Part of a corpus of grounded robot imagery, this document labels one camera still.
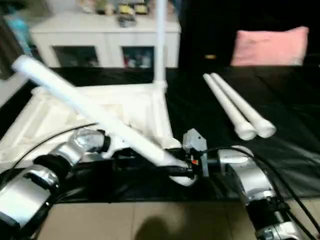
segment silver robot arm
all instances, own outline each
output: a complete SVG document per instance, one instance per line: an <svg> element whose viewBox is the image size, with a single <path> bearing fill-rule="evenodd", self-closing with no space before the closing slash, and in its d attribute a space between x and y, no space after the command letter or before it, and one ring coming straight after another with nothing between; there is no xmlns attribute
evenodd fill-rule
<svg viewBox="0 0 320 240"><path fill-rule="evenodd" d="M247 148L237 148L253 155ZM236 150L218 151L220 170L230 186L239 193L258 240L302 240L299 228L288 215L289 207L281 202L260 167Z"/></svg>
<svg viewBox="0 0 320 240"><path fill-rule="evenodd" d="M61 182L86 153L107 152L110 138L89 128L75 131L67 142L33 160L0 189L1 239L32 233L54 204Z"/></svg>

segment metal bracket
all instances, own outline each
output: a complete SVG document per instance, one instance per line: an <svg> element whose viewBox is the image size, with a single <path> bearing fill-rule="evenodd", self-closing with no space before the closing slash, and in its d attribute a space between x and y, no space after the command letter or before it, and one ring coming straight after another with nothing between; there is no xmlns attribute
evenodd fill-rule
<svg viewBox="0 0 320 240"><path fill-rule="evenodd" d="M90 128L76 130L67 142L59 144L50 154L65 158L73 167L86 153L100 150L104 145L105 135Z"/></svg>
<svg viewBox="0 0 320 240"><path fill-rule="evenodd" d="M290 221L286 221L277 225L272 225L270 227L263 228L255 233L258 239L262 240L302 240L304 239L300 234L299 228Z"/></svg>
<svg viewBox="0 0 320 240"><path fill-rule="evenodd" d="M199 152L207 150L207 140L200 135L194 128L190 129L183 135L182 147L188 152L195 149ZM208 156L204 153L201 157L202 173L204 177L209 177Z"/></svg>

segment white pole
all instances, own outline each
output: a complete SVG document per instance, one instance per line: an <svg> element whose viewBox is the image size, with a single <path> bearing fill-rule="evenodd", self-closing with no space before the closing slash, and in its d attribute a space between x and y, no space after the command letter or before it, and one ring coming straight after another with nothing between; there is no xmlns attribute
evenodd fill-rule
<svg viewBox="0 0 320 240"><path fill-rule="evenodd" d="M244 116L239 112L239 110L224 94L224 92L219 88L209 74L204 74L203 78L233 123L234 131L239 138L246 141L253 139L256 136L254 127L244 118Z"/></svg>
<svg viewBox="0 0 320 240"><path fill-rule="evenodd" d="M155 0L156 1L156 47L155 47L155 71L154 83L163 88L167 88L166 81L166 65L165 65L165 43L166 34L165 26L167 19L167 4L168 0Z"/></svg>
<svg viewBox="0 0 320 240"><path fill-rule="evenodd" d="M156 166L187 167L185 162L176 159L158 145L107 113L102 106L81 94L72 84L39 61L22 55L13 63L12 68L23 73L38 85L44 86L51 94L62 99L88 119L101 124L108 133L113 133L126 141L132 149ZM185 186L189 186L194 182L193 179L188 177L171 178Z"/></svg>
<svg viewBox="0 0 320 240"><path fill-rule="evenodd" d="M243 115L251 122L256 133L262 138L271 137L276 132L276 127L268 120L264 119L246 100L242 98L225 80L218 74L212 73L211 77L238 107Z"/></svg>

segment black tablecloth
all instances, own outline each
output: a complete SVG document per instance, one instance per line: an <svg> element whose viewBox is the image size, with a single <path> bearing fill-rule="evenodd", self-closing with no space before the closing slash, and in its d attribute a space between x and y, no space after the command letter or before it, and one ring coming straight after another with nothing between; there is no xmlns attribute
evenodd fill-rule
<svg viewBox="0 0 320 240"><path fill-rule="evenodd" d="M166 101L174 137L182 141L183 134L195 128L206 138L209 148L244 145L277 167L298 196L319 197L320 69L224 67L213 70L277 127L276 134L268 139L240 140L201 73L168 69ZM148 70L57 68L55 71L76 86L138 84L153 80L153 73ZM33 87L29 82L0 110L2 116L7 116L1 134L28 101ZM76 189L77 194L63 202L237 198L234 192L227 190L225 181L217 173L211 175L212 181L200 179L192 187L180 186L161 175L146 174L145 178L141 175L135 170L115 170L111 162L80 164L66 183L66 189Z"/></svg>

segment beige floor tile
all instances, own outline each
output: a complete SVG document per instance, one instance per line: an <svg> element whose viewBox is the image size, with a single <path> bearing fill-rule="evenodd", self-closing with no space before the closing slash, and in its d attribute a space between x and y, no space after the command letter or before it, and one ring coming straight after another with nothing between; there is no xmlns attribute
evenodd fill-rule
<svg viewBox="0 0 320 240"><path fill-rule="evenodd" d="M133 214L133 203L59 204L38 240L129 240Z"/></svg>
<svg viewBox="0 0 320 240"><path fill-rule="evenodd" d="M320 199L310 199L309 202L311 203L314 209L312 215L314 216L315 220L320 224Z"/></svg>
<svg viewBox="0 0 320 240"><path fill-rule="evenodd" d="M132 240L232 240L222 203L136 203Z"/></svg>
<svg viewBox="0 0 320 240"><path fill-rule="evenodd" d="M319 221L320 218L316 211L316 208L313 203L311 203L310 200L303 200L302 201L306 208L310 211L310 213L314 216L314 218ZM307 215L303 212L303 210L300 208L300 206L294 201L289 200L287 201L291 208L291 212L302 222L302 224L312 233L312 235L317 235L317 230L313 226L313 224L309 221L309 218ZM308 237L304 234L304 232L301 231L301 233L304 235L305 239L308 239Z"/></svg>
<svg viewBox="0 0 320 240"><path fill-rule="evenodd" d="M228 202L225 210L234 240L256 240L254 226L242 203Z"/></svg>

